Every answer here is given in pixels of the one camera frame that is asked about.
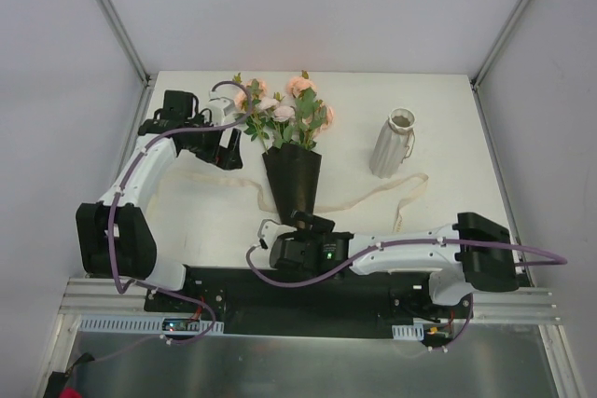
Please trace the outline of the black wrapping paper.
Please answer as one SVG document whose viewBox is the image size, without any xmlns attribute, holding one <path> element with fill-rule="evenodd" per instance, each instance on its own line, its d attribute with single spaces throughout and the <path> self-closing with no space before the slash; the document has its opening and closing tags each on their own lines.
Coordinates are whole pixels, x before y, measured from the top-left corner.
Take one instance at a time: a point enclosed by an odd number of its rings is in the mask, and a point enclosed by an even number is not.
<svg viewBox="0 0 597 398">
<path fill-rule="evenodd" d="M 293 226 L 293 212 L 313 213 L 322 156 L 297 144 L 282 144 L 262 154 L 278 216 Z"/>
</svg>

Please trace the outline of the cream ribbon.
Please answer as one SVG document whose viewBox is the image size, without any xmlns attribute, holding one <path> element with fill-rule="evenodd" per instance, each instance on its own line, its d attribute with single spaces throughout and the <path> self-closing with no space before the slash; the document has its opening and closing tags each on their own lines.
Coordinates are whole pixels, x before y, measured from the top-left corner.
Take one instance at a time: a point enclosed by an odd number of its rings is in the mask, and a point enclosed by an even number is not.
<svg viewBox="0 0 597 398">
<path fill-rule="evenodd" d="M 188 179 L 195 183 L 202 183 L 207 185 L 215 185 L 215 186 L 223 186 L 223 187 L 233 187 L 233 188 L 243 188 L 243 187 L 251 187 L 254 188 L 257 192 L 257 207 L 265 213 L 275 213 L 275 207 L 270 205 L 265 200 L 265 189 L 264 187 L 255 181 L 252 181 L 247 178 L 231 178 L 231 177 L 217 177 L 213 175 L 206 175 L 196 172 L 191 172 L 187 170 L 174 170 L 173 172 L 169 172 L 165 175 L 166 179 L 173 179 L 173 178 L 181 178 L 181 179 Z M 422 196 L 427 188 L 429 182 L 429 176 L 425 173 L 419 172 L 414 173 L 408 177 L 396 179 L 394 181 L 390 181 L 388 183 L 378 185 L 369 191 L 367 194 L 358 197 L 356 199 L 351 199 L 341 203 L 340 205 L 336 206 L 316 206 L 314 208 L 315 213 L 339 213 L 353 209 L 357 205 L 364 202 L 366 199 L 372 198 L 375 195 L 385 193 L 391 190 L 394 190 L 409 181 L 417 181 L 418 184 L 412 188 L 412 190 L 407 193 L 396 205 L 396 216 L 394 219 L 393 224 L 393 231 L 395 233 L 401 231 L 403 217 L 402 217 L 402 210 L 409 206 L 411 203 L 416 201 L 420 196 Z"/>
</svg>

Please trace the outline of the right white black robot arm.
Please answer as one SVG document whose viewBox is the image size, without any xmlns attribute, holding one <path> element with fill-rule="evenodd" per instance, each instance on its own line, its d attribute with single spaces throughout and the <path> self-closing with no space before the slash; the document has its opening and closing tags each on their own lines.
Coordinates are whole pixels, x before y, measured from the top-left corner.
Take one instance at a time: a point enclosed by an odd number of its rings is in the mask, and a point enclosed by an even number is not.
<svg viewBox="0 0 597 398">
<path fill-rule="evenodd" d="M 310 215 L 307 226 L 261 223 L 257 238 L 270 253 L 271 268 L 309 275 L 305 285 L 335 277 L 421 272 L 428 289 L 420 294 L 422 312 L 441 318 L 474 292 L 518 289 L 508 249 L 509 231 L 477 213 L 459 213 L 453 224 L 399 236 L 337 232 L 334 222 Z"/>
</svg>

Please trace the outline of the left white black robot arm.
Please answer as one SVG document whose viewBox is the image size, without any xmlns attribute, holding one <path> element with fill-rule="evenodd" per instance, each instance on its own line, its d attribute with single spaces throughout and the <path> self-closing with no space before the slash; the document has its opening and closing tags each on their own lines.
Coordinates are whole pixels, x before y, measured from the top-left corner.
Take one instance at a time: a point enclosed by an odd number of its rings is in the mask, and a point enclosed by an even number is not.
<svg viewBox="0 0 597 398">
<path fill-rule="evenodd" d="M 216 89 L 205 105 L 192 92 L 165 91 L 161 107 L 140 125 L 115 183 L 76 211 L 85 272 L 112 278 L 120 292 L 136 281 L 164 289 L 164 300 L 175 312 L 191 311 L 198 293 L 185 282 L 187 269 L 159 256 L 145 213 L 162 176 L 184 151 L 221 170 L 239 170 L 241 119 L 235 102 Z"/>
</svg>

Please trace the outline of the pink artificial flower bouquet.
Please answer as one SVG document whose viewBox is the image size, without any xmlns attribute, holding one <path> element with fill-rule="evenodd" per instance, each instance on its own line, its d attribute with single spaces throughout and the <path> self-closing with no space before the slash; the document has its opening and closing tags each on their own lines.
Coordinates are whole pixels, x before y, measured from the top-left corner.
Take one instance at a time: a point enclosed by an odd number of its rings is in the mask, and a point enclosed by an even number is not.
<svg viewBox="0 0 597 398">
<path fill-rule="evenodd" d="M 233 80 L 245 86 L 233 99 L 237 114 L 253 107 L 244 122 L 243 132 L 252 141 L 260 142 L 266 153 L 283 144 L 313 150 L 316 137 L 333 123 L 333 108 L 319 98 L 318 88 L 306 71 L 291 77 L 285 91 L 272 94 L 258 78 L 243 81 L 236 75 Z"/>
</svg>

